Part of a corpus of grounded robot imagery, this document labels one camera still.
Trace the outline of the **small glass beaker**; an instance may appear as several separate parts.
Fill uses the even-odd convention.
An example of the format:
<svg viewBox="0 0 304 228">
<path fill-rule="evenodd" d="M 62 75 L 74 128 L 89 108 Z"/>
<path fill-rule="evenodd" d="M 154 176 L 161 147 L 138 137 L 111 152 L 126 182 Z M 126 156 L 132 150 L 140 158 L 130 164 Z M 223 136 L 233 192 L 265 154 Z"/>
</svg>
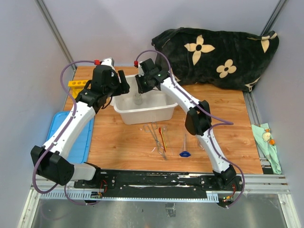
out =
<svg viewBox="0 0 304 228">
<path fill-rule="evenodd" d="M 143 103 L 142 95 L 139 93 L 136 93 L 134 95 L 133 101 L 136 105 L 141 105 Z"/>
</svg>

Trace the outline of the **white plastic bin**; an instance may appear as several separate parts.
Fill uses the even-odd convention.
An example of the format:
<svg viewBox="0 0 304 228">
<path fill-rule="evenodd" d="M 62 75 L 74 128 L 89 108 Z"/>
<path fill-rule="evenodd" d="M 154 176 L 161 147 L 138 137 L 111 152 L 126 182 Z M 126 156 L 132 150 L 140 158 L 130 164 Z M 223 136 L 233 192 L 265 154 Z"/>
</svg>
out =
<svg viewBox="0 0 304 228">
<path fill-rule="evenodd" d="M 115 96 L 111 105 L 127 125 L 166 121 L 172 118 L 175 107 L 178 106 L 171 97 L 162 91 L 151 90 L 141 94 L 143 103 L 136 105 L 134 95 L 138 93 L 135 75 L 126 76 L 130 86 L 127 94 Z"/>
</svg>

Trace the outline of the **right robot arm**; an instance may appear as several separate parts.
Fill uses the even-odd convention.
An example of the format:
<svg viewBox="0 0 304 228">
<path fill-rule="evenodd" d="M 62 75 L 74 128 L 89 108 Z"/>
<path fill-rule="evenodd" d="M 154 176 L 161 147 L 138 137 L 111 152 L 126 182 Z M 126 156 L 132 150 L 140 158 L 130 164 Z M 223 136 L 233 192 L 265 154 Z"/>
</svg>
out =
<svg viewBox="0 0 304 228">
<path fill-rule="evenodd" d="M 164 92 L 173 99 L 185 112 L 185 128 L 194 135 L 206 153 L 212 165 L 214 182 L 220 190 L 226 190 L 232 185 L 236 171 L 222 152 L 212 130 L 210 106 L 207 101 L 199 101 L 191 96 L 176 81 L 171 71 L 161 70 L 152 59 L 134 61 L 138 68 L 135 76 L 140 94 L 154 88 Z"/>
</svg>

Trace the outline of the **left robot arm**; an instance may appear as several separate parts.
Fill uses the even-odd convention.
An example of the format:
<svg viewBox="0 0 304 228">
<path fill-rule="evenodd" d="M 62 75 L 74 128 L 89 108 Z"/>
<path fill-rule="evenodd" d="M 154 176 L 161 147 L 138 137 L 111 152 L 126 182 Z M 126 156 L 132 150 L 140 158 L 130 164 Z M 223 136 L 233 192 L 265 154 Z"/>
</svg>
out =
<svg viewBox="0 0 304 228">
<path fill-rule="evenodd" d="M 40 175 L 56 185 L 85 180 L 91 188 L 98 187 L 102 176 L 99 167 L 88 164 L 72 164 L 67 161 L 73 144 L 87 123 L 105 107 L 109 97 L 127 94 L 130 86 L 124 71 L 113 66 L 97 65 L 84 89 L 78 93 L 73 108 L 54 135 L 43 146 L 34 146 L 30 152 L 34 171 L 32 179 Z"/>
</svg>

